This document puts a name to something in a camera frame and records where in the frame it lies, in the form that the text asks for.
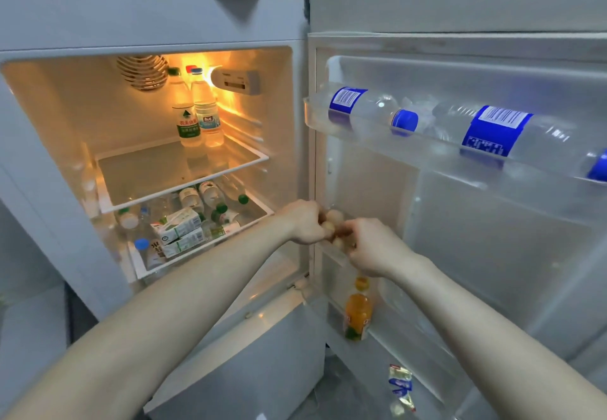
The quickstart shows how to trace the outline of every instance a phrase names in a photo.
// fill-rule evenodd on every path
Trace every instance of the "person's left hand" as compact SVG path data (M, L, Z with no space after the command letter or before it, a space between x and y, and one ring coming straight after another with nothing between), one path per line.
M333 236L330 230L319 224L323 216L320 204L303 200L287 204L276 213L276 217L285 224L289 239L298 244L313 244Z

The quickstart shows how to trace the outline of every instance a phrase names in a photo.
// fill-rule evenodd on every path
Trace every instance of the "person's right arm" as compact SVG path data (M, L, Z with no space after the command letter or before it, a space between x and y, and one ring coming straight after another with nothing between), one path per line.
M345 223L352 264L405 291L502 418L607 418L607 396L519 327L411 251L377 219Z

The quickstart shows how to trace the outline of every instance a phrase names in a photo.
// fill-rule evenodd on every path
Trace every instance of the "person's left arm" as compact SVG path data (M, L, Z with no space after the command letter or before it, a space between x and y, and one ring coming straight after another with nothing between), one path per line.
M137 294L66 352L5 420L130 420L224 315L263 262L330 235L297 201Z

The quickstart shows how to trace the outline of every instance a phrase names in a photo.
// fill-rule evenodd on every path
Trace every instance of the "hand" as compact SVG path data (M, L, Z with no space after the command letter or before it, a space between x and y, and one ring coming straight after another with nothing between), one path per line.
M356 244L348 253L352 264L364 275L394 278L394 273L410 262L425 259L417 255L392 230L376 218L347 220L338 235L354 236Z
M292 202L280 209L276 217L284 222L289 239L298 244L313 244L333 236L319 224L323 212L316 201Z

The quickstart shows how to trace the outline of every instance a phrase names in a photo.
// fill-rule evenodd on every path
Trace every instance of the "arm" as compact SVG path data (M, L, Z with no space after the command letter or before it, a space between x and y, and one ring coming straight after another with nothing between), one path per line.
M130 420L198 344L263 262L288 240L329 233L297 201L186 263L77 341L5 420Z
M352 263L404 290L434 324L503 418L604 419L607 396L555 354L477 299L376 219L345 223Z

